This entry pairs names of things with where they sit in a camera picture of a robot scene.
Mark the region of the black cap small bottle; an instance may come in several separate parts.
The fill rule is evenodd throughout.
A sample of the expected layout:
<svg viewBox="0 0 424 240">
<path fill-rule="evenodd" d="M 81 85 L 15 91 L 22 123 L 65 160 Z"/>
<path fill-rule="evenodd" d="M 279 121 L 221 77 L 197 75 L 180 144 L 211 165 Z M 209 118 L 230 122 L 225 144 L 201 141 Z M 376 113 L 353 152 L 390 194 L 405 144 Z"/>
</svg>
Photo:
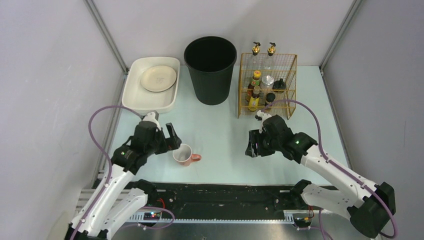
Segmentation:
<svg viewBox="0 0 424 240">
<path fill-rule="evenodd" d="M 269 112 L 272 109 L 272 106 L 269 106 L 272 104 L 276 99 L 276 95 L 273 92 L 269 92 L 265 96 L 265 102 L 264 102 L 264 112 Z"/>
</svg>

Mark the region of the yellow label small bottle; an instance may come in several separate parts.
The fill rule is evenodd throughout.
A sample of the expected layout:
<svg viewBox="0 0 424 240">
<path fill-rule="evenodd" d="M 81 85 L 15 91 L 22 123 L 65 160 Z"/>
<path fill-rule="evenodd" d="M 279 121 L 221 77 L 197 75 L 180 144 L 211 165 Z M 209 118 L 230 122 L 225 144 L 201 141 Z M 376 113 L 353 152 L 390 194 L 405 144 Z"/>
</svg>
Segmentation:
<svg viewBox="0 0 424 240">
<path fill-rule="evenodd" d="M 255 86 L 251 92 L 250 100 L 248 103 L 248 110 L 254 112 L 257 110 L 259 105 L 259 97 L 260 97 L 261 88 L 259 86 Z"/>
</svg>

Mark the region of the black lid spice jar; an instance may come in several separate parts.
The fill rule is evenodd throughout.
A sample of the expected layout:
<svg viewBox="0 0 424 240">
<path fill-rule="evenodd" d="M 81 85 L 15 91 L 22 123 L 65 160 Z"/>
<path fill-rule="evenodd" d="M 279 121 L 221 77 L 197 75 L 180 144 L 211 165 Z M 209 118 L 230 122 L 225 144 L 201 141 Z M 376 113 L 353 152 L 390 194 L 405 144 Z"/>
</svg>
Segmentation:
<svg viewBox="0 0 424 240">
<path fill-rule="evenodd" d="M 286 88 L 287 85 L 283 78 L 280 78 L 274 82 L 272 92 L 275 95 L 275 100 L 281 100 L 285 98 Z"/>
</svg>

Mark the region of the silver lid pepper jar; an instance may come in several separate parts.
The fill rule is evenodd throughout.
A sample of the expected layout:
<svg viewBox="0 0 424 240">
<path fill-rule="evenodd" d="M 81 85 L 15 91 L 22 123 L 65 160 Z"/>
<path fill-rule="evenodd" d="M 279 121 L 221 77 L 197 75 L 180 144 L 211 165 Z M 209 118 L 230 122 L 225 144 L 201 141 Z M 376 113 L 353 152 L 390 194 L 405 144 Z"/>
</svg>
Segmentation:
<svg viewBox="0 0 424 240">
<path fill-rule="evenodd" d="M 262 77 L 259 86 L 261 88 L 261 93 L 263 96 L 265 96 L 266 94 L 272 91 L 274 82 L 275 82 L 275 79 L 271 75 L 265 75 Z"/>
</svg>

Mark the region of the cream round plate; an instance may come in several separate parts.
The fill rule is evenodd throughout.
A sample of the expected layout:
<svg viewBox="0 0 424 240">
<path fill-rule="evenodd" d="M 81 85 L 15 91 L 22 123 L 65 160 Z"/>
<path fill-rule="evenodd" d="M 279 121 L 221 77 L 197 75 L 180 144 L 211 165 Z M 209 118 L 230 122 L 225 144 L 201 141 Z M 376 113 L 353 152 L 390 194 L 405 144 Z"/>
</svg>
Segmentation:
<svg viewBox="0 0 424 240">
<path fill-rule="evenodd" d="M 139 84 L 149 92 L 160 93 L 171 88 L 176 80 L 177 73 L 172 67 L 158 65 L 145 70 L 141 74 Z"/>
</svg>

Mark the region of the clear glass oil bottle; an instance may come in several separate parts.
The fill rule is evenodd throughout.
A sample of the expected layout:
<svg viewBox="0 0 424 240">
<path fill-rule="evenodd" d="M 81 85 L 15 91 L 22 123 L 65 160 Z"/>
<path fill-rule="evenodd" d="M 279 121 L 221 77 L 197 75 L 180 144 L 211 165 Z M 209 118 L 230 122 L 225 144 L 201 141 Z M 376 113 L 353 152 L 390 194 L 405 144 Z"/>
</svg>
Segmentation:
<svg viewBox="0 0 424 240">
<path fill-rule="evenodd" d="M 263 70 L 264 75 L 268 76 L 271 75 L 273 70 L 275 69 L 275 53 L 276 53 L 276 43 L 270 42 L 270 47 L 267 49 L 267 56 L 264 59 L 263 62 Z"/>
</svg>

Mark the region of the dark liquid glass bottle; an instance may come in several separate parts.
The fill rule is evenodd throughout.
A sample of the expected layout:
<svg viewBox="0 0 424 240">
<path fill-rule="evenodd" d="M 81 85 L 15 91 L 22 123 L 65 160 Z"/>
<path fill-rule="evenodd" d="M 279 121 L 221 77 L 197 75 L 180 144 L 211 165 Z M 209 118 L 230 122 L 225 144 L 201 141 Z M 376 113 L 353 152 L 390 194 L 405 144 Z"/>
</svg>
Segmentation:
<svg viewBox="0 0 424 240">
<path fill-rule="evenodd" d="M 261 43 L 254 41 L 253 44 L 254 46 L 251 49 L 251 55 L 248 61 L 248 66 L 250 70 L 261 71 L 261 67 L 262 67 L 262 62 L 261 62 L 262 59 L 260 55 Z"/>
</svg>

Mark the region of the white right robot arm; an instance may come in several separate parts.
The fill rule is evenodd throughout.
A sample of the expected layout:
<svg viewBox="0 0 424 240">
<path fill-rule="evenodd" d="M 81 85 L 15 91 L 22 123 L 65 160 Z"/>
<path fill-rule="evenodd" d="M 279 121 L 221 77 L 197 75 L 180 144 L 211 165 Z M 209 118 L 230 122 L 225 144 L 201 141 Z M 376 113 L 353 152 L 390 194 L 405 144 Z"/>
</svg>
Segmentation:
<svg viewBox="0 0 424 240">
<path fill-rule="evenodd" d="M 335 189 L 300 180 L 291 190 L 296 200 L 319 207 L 350 221 L 362 235 L 374 239 L 396 212 L 394 188 L 386 182 L 377 184 L 341 165 L 318 142 L 304 132 L 293 133 L 279 115 L 258 111 L 259 129 L 249 131 L 245 155 L 266 157 L 277 152 L 318 173 Z"/>
</svg>

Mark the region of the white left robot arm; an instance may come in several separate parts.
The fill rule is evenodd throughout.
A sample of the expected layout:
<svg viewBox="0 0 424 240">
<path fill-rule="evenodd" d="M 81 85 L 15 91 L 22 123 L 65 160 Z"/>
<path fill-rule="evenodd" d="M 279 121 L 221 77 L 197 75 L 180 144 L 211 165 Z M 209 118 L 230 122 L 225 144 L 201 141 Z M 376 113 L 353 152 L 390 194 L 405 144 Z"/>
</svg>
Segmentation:
<svg viewBox="0 0 424 240">
<path fill-rule="evenodd" d="M 165 126 L 169 137 L 165 137 L 157 120 L 139 122 L 134 134 L 114 151 L 108 173 L 68 225 L 66 240 L 110 240 L 137 210 L 152 205 L 157 188 L 143 179 L 135 183 L 123 200 L 119 203 L 116 200 L 151 155 L 181 146 L 174 126 L 171 123 Z"/>
</svg>

